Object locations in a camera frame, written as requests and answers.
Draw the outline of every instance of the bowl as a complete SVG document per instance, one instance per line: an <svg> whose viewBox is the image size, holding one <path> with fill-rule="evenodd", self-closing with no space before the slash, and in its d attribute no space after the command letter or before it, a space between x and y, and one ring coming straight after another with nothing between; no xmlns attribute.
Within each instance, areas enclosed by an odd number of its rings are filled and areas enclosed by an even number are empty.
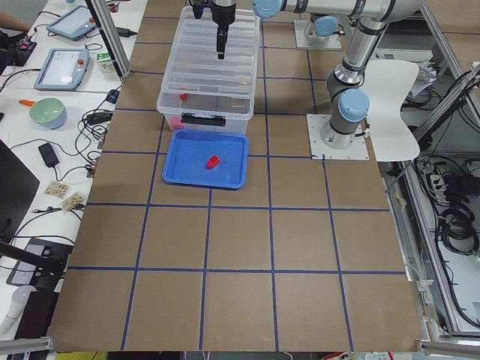
<svg viewBox="0 0 480 360"><path fill-rule="evenodd" d="M60 128L67 120L65 105L54 97L37 101L30 109L33 122L47 129Z"/></svg>

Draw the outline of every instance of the person's arm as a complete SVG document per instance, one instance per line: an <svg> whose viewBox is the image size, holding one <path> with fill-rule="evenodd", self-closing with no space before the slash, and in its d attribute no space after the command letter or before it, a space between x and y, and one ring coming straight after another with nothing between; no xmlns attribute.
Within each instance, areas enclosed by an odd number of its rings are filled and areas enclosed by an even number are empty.
<svg viewBox="0 0 480 360"><path fill-rule="evenodd" d="M17 30L18 32L29 32L31 27L27 22L0 11L0 28Z"/></svg>

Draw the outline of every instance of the mounting plate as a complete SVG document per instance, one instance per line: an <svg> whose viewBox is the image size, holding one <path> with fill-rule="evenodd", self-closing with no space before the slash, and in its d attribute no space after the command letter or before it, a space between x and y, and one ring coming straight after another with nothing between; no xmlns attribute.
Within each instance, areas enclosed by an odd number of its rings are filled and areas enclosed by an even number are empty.
<svg viewBox="0 0 480 360"><path fill-rule="evenodd" d="M295 39L297 42L297 47L299 49L310 49L310 50L342 50L342 45L338 39L338 35L331 35L325 41L319 41L316 43L311 43L305 37L305 29L307 28L310 20L295 20L293 22L293 27L295 28Z"/></svg>
<svg viewBox="0 0 480 360"><path fill-rule="evenodd" d="M330 120L329 114L308 114L308 136L310 137L310 151L312 159L322 160L324 157L327 160L369 160L367 146L365 145L365 138L363 136L356 137L350 147L344 150L337 150L326 145L321 137L320 130L323 124ZM360 134L362 128L360 125L356 133Z"/></svg>

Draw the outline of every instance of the blue tray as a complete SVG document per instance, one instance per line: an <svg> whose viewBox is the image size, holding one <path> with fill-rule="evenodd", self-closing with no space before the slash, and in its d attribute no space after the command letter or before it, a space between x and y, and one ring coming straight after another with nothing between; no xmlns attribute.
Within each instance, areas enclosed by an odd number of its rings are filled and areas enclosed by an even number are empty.
<svg viewBox="0 0 480 360"><path fill-rule="evenodd" d="M220 164L207 169L212 155ZM162 177L166 182L238 189L245 183L248 138L237 133L177 130L170 140Z"/></svg>

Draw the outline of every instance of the transparent storage box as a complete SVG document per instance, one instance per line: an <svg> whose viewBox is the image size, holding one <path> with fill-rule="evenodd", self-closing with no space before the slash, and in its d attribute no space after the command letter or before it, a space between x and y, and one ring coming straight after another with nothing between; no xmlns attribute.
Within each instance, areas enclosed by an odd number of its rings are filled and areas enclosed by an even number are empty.
<svg viewBox="0 0 480 360"><path fill-rule="evenodd" d="M237 9L219 60L210 10L195 19L184 7L157 101L170 128L245 134L254 114L259 42L259 18Z"/></svg>

